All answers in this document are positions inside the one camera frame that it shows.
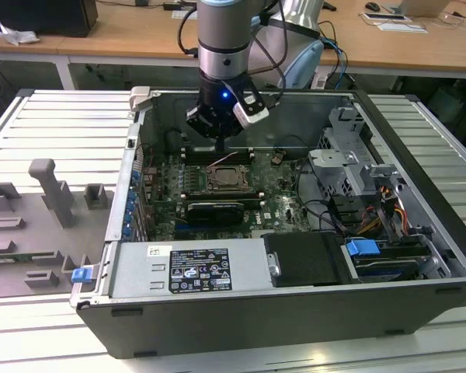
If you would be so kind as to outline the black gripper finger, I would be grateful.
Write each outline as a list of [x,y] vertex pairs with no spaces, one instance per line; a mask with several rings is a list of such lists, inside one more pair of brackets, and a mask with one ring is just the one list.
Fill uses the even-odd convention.
[[196,106],[186,112],[186,122],[204,138],[212,140],[217,152],[224,151],[225,119],[209,106]]

